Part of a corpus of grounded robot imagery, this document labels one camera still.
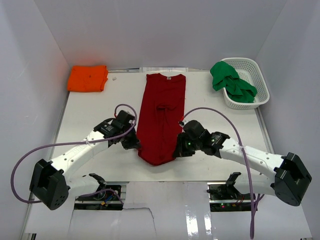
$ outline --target orange cloth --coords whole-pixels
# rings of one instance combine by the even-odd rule
[[[73,66],[67,90],[71,92],[102,92],[108,80],[107,66]]]

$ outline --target plastic basket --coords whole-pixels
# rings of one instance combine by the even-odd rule
[[[229,57],[224,58],[221,61],[224,61],[234,67],[240,78],[245,80],[252,86],[255,86],[257,90],[257,94],[254,98],[253,103],[242,103],[231,100],[228,97],[226,88],[224,87],[223,96],[225,103],[229,108],[239,110],[255,109],[269,101],[270,94],[265,79],[262,76],[260,68],[255,61],[244,57]]]

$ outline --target green cloth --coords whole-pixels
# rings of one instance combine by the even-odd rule
[[[237,71],[224,61],[218,61],[211,69],[212,87],[219,91],[226,89],[229,98],[238,103],[253,103],[257,89],[239,77]]]

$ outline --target gray wall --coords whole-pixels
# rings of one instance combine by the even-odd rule
[[[27,151],[51,143],[66,99],[69,66],[35,3],[0,1],[0,239],[19,239],[27,204],[11,192],[14,164]],[[18,169],[15,185],[28,199],[34,153]]]
[[[270,91],[261,110],[274,150],[298,154],[313,177],[302,207],[315,240],[320,239],[319,23],[319,1],[287,1],[256,58]]]
[[[256,58],[286,0],[34,0],[70,65],[209,69]]]

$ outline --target basket rim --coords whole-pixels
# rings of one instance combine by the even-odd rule
[[[245,102],[237,102],[237,101],[233,101],[227,94],[227,90],[226,88],[224,87],[223,88],[223,94],[225,95],[225,97],[228,99],[228,101],[230,101],[231,103],[235,104],[235,105],[239,105],[239,106],[254,106],[254,105],[262,105],[262,104],[265,104],[269,101],[270,99],[270,94],[269,94],[269,90],[268,90],[268,87],[267,87],[267,84],[266,84],[266,81],[265,81],[265,78],[264,76],[262,75],[262,72],[260,70],[260,67],[259,65],[252,59],[250,58],[247,58],[247,57],[226,57],[220,61],[225,61],[225,60],[246,60],[248,62],[251,62],[253,65],[256,66],[256,68],[258,69],[258,73],[260,74],[261,78],[262,78],[262,83],[266,89],[266,100],[264,101],[260,101],[260,102],[253,102],[253,103],[245,103]]]

